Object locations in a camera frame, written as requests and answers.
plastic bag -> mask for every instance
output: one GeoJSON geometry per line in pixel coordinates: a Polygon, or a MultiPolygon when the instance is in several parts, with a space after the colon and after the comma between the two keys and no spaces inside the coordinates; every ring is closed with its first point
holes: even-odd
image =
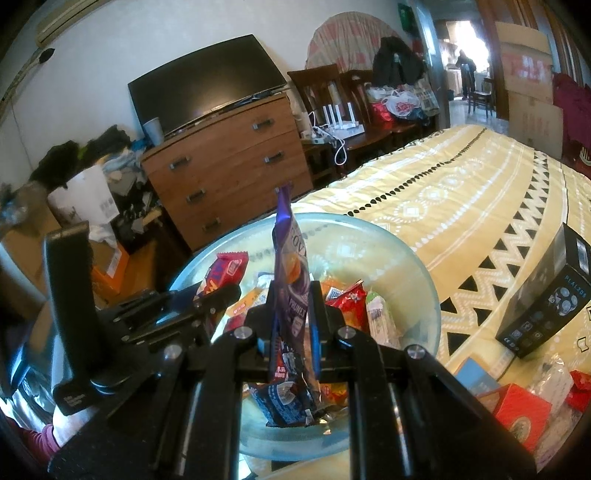
{"type": "Polygon", "coordinates": [[[574,382],[569,369],[558,355],[544,361],[527,390],[552,404],[550,417],[564,404],[574,382]]]}
{"type": "Polygon", "coordinates": [[[427,116],[435,116],[439,113],[437,97],[425,77],[418,79],[414,85],[404,85],[403,88],[418,98],[419,106],[427,116]]]}
{"type": "Polygon", "coordinates": [[[393,90],[392,87],[368,87],[366,92],[371,103],[380,103],[382,100],[392,95],[393,90]]]}
{"type": "Polygon", "coordinates": [[[385,100],[386,108],[399,118],[405,118],[417,107],[421,106],[418,97],[411,93],[394,90],[392,95],[385,100]]]}

red snack wrapper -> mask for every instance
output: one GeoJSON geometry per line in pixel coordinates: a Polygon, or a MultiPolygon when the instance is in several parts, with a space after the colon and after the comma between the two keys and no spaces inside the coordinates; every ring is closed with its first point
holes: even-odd
{"type": "Polygon", "coordinates": [[[566,397],[566,403],[584,413],[591,401],[591,375],[573,370],[570,376],[573,377],[574,385],[566,397]]]}
{"type": "Polygon", "coordinates": [[[345,323],[370,335],[368,311],[365,308],[367,292],[363,289],[363,282],[359,280],[350,289],[334,300],[326,302],[331,307],[337,307],[343,312],[345,323]]]}
{"type": "MultiPolygon", "coordinates": [[[[197,293],[193,297],[193,301],[197,300],[208,293],[217,290],[228,283],[240,284],[246,272],[248,265],[247,252],[230,252],[217,254],[217,258],[209,267],[205,278],[199,285],[197,293]]],[[[208,318],[206,330],[209,335],[213,335],[217,328],[217,324],[222,320],[224,312],[219,312],[208,318]]]]}
{"type": "Polygon", "coordinates": [[[246,320],[246,313],[240,313],[230,319],[226,323],[226,326],[223,328],[224,333],[231,332],[235,328],[241,327],[244,325],[244,321],[246,320]]]}

air conditioner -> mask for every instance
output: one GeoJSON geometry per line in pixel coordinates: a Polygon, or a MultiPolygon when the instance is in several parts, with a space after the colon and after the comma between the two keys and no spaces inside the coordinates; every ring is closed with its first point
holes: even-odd
{"type": "Polygon", "coordinates": [[[37,25],[35,41],[41,48],[54,41],[66,28],[110,0],[67,0],[37,25]]]}

red box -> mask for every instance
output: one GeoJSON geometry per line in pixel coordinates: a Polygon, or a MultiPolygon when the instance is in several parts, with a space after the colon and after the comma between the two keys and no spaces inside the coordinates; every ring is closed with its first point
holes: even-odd
{"type": "Polygon", "coordinates": [[[534,451],[550,416],[551,403],[515,384],[478,399],[526,449],[534,451]]]}

dresser drawer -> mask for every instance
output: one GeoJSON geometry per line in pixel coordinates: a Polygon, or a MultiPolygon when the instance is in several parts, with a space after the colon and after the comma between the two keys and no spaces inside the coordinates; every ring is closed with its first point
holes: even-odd
{"type": "Polygon", "coordinates": [[[297,134],[286,97],[199,125],[194,133],[143,161],[142,166],[159,195],[176,189],[184,176],[205,171],[225,158],[286,132],[297,134]]]}
{"type": "MultiPolygon", "coordinates": [[[[292,197],[299,196],[312,188],[307,171],[293,177],[290,182],[292,197]]],[[[273,185],[257,188],[255,196],[245,196],[241,202],[234,200],[212,203],[209,208],[203,209],[182,223],[175,222],[175,224],[191,250],[197,250],[265,212],[275,209],[277,207],[275,188],[286,183],[287,181],[278,181],[273,185]]]]}
{"type": "Polygon", "coordinates": [[[160,200],[175,223],[202,214],[213,205],[233,207],[308,173],[296,132],[288,132],[179,178],[160,200]]]}

